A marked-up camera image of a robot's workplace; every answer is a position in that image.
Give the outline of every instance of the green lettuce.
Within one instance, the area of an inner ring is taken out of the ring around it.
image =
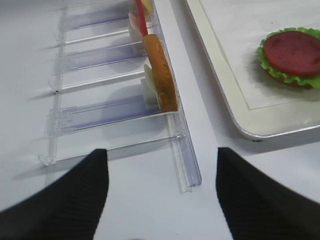
[[[320,30],[316,30],[316,29],[312,29],[312,28],[307,29],[304,27],[298,27],[298,28],[290,27],[290,28],[285,28],[285,29],[279,30],[277,32],[272,32],[267,36],[266,39],[268,39],[269,37],[276,35],[278,33],[283,33],[283,32],[288,32],[288,31],[299,31],[299,32],[303,32],[303,33],[312,35],[312,36],[320,39]],[[258,59],[260,60],[261,67],[263,69],[268,70],[269,74],[277,79],[279,77],[283,76],[285,83],[290,84],[290,83],[293,83],[294,81],[296,81],[300,86],[309,84],[315,89],[320,89],[320,74],[312,75],[312,76],[290,75],[290,74],[286,74],[284,72],[281,72],[280,70],[273,67],[268,62],[268,59],[265,54],[264,45],[265,45],[266,39],[261,41],[260,47],[256,51],[258,53]]]

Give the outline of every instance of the white table surface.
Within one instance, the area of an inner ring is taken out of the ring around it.
[[[195,187],[192,193],[180,194],[177,184],[167,180],[174,172],[172,169],[166,172],[166,164],[159,163],[161,169],[147,172],[135,165],[141,158],[139,155],[110,161],[110,189],[95,239],[231,240],[215,189],[218,147],[231,147],[280,183],[320,202],[317,184],[320,181],[317,157],[320,131],[260,143],[243,139],[227,112],[185,1],[155,2],[201,170],[202,185]],[[156,154],[160,155],[161,151],[159,149]],[[21,198],[43,188],[45,179],[48,180],[46,169],[40,169],[34,160],[24,159],[23,154],[24,149],[16,153],[17,159],[21,159],[19,168],[37,169],[32,173],[36,177],[29,180],[24,189],[6,188],[2,183],[9,178],[5,171],[0,174],[1,191],[16,191]],[[13,155],[1,156],[11,158]],[[154,159],[155,153],[145,153],[143,157]],[[0,162],[2,170],[19,173],[18,168],[6,166],[9,166],[8,161]],[[59,171],[54,177],[65,172]],[[23,180],[27,175],[15,179]],[[5,199],[1,195],[0,207]]]

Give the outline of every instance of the white tray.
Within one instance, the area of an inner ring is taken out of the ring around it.
[[[249,109],[202,0],[186,0],[232,120],[248,139],[260,141],[320,127],[319,101],[299,99],[286,104]]]

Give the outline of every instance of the food slice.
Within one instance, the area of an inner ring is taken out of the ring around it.
[[[269,63],[285,74],[320,74],[320,39],[301,31],[285,31],[270,36],[264,43]]]
[[[175,83],[160,40],[157,35],[150,34],[143,37],[143,44],[151,63],[161,109],[164,113],[175,112],[178,110]]]

